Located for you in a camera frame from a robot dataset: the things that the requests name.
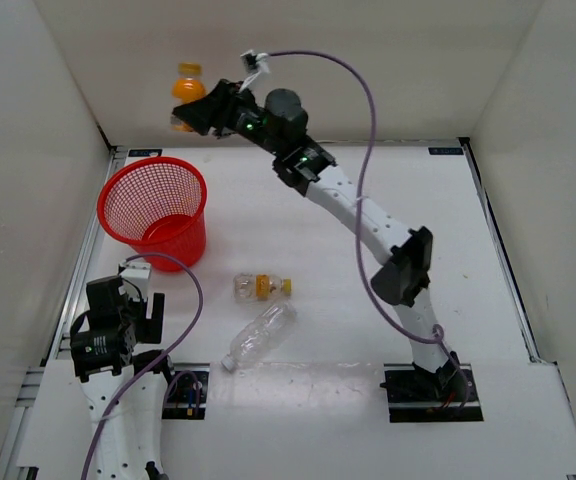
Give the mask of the orange juice bottle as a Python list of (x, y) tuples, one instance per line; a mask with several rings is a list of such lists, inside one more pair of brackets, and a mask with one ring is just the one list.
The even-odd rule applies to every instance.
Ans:
[(204, 98), (207, 94), (202, 82), (202, 66), (192, 62), (178, 64), (178, 78), (172, 86), (172, 109)]

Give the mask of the clear bottle yellow label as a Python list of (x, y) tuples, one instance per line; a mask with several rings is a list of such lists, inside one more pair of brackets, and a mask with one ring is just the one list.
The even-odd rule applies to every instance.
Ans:
[(233, 294), (238, 303), (287, 299), (292, 295), (292, 280), (271, 274), (240, 273), (233, 279)]

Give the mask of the clear plastic bottle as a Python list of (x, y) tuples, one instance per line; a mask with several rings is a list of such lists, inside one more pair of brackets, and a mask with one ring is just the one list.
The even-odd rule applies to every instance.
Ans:
[(234, 372), (260, 362), (290, 336), (296, 324), (296, 311), (288, 301), (270, 305), (236, 335), (221, 366)]

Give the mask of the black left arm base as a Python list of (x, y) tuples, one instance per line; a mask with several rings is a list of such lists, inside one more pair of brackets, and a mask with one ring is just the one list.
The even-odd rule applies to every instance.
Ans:
[(162, 419), (204, 420), (209, 393), (209, 365), (180, 365), (173, 380), (175, 383), (166, 393)]

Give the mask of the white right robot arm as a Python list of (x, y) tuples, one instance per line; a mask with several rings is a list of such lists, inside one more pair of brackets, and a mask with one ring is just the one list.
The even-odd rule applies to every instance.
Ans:
[(432, 400), (447, 395), (459, 369), (429, 294), (433, 235), (397, 222), (359, 194), (335, 158), (308, 135), (309, 117), (297, 93), (274, 89), (259, 104), (242, 84), (222, 80), (172, 115), (202, 136), (237, 134), (272, 154), (272, 168), (285, 185), (354, 233), (356, 249), (368, 249), (380, 266), (362, 282), (378, 306), (388, 304), (397, 313), (392, 323), (410, 341), (418, 390)]

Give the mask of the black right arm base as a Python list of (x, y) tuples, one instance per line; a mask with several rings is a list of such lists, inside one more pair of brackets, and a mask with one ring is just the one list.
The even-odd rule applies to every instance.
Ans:
[(446, 388), (436, 391), (412, 365), (386, 365), (380, 387), (386, 392), (389, 422), (482, 422), (484, 415), (472, 369), (469, 365), (463, 365), (462, 371), (468, 380), (466, 400), (466, 387), (458, 374)]

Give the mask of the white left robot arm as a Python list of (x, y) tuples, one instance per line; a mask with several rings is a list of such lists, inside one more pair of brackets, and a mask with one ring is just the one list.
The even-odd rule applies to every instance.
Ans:
[(87, 402), (92, 440), (84, 479), (164, 479), (164, 400), (178, 377), (158, 349), (165, 297), (150, 295), (147, 273), (89, 282), (87, 309), (70, 327), (74, 372)]

